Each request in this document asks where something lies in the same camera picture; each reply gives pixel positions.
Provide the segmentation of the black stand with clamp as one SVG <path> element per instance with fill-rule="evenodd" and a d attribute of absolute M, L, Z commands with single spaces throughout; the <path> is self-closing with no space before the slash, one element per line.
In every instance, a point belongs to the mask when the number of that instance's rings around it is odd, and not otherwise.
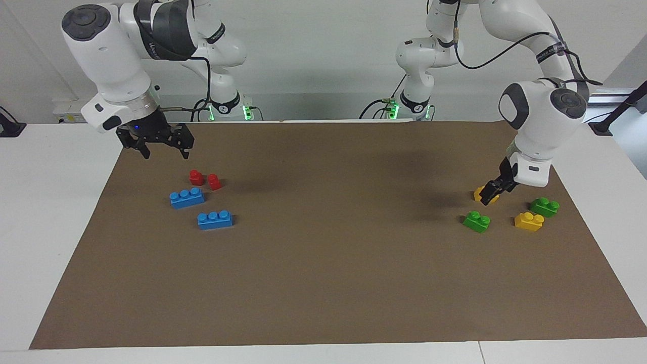
<path fill-rule="evenodd" d="M 637 89 L 633 90 L 629 96 L 615 108 L 612 112 L 606 115 L 606 118 L 601 122 L 588 122 L 587 124 L 591 130 L 598 136 L 612 137 L 610 131 L 612 123 L 621 117 L 621 115 L 629 110 L 629 108 L 636 108 L 640 105 L 641 100 L 647 95 L 647 80 L 645 80 Z"/>

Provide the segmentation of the white socket box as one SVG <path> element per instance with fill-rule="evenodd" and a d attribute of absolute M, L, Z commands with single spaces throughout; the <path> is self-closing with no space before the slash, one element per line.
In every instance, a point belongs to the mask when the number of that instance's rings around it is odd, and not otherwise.
<path fill-rule="evenodd" d="M 89 99 L 52 99 L 53 103 L 53 122 L 61 123 L 81 123 L 87 124 L 86 118 L 81 113 L 81 108 L 89 102 Z"/>

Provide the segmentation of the green two-stud toy block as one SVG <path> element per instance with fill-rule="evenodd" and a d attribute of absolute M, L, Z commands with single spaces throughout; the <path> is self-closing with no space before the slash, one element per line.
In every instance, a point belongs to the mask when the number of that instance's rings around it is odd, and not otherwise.
<path fill-rule="evenodd" d="M 553 217 L 560 209 L 560 204 L 557 201 L 552 201 L 546 197 L 540 197 L 531 202 L 529 210 L 534 214 L 539 214 L 543 217 Z"/>
<path fill-rule="evenodd" d="M 463 219 L 463 225 L 467 226 L 473 231 L 476 231 L 477 233 L 483 233 L 488 230 L 490 222 L 491 219 L 489 216 L 483 216 L 476 210 L 472 210 L 471 212 L 467 213 L 467 215 Z"/>

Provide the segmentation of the black table clamp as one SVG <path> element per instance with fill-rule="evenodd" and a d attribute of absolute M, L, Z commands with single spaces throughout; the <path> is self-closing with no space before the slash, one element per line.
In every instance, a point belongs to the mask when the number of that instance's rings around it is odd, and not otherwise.
<path fill-rule="evenodd" d="M 25 122 L 19 122 L 12 113 L 0 106 L 0 138 L 17 138 L 25 127 Z"/>

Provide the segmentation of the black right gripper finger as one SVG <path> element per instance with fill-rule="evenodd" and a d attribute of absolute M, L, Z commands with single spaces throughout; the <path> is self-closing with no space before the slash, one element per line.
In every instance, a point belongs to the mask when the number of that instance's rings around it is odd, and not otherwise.
<path fill-rule="evenodd" d="M 118 136 L 122 146 L 126 149 L 133 149 L 139 151 L 144 159 L 149 159 L 151 152 L 147 147 L 147 141 L 145 138 L 134 138 L 131 131 L 124 127 L 118 127 L 116 129 L 116 136 Z"/>
<path fill-rule="evenodd" d="M 170 129 L 169 145 L 178 149 L 182 158 L 188 160 L 195 138 L 185 123 L 178 123 Z"/>

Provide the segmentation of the brown table mat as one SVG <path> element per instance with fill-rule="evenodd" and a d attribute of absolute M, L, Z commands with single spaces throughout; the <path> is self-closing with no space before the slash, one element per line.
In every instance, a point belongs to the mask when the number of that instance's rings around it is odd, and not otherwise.
<path fill-rule="evenodd" d="M 188 160 L 121 152 L 31 348 L 647 336 L 555 171 L 472 198 L 515 136 L 504 122 L 191 131 Z M 205 203 L 171 207 L 193 187 Z M 516 228 L 540 197 L 557 214 Z M 197 226 L 221 210 L 233 226 Z M 463 225 L 472 210 L 488 230 Z"/>

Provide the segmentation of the blue three-stud toy block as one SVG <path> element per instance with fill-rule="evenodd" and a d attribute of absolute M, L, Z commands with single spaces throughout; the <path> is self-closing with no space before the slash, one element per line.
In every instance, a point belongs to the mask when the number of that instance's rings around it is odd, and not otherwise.
<path fill-rule="evenodd" d="M 174 209 L 185 209 L 187 207 L 205 203 L 204 194 L 201 188 L 193 187 L 179 192 L 169 194 L 169 203 Z"/>
<path fill-rule="evenodd" d="M 203 231 L 233 226 L 233 215 L 228 210 L 201 213 L 197 216 L 197 226 Z"/>

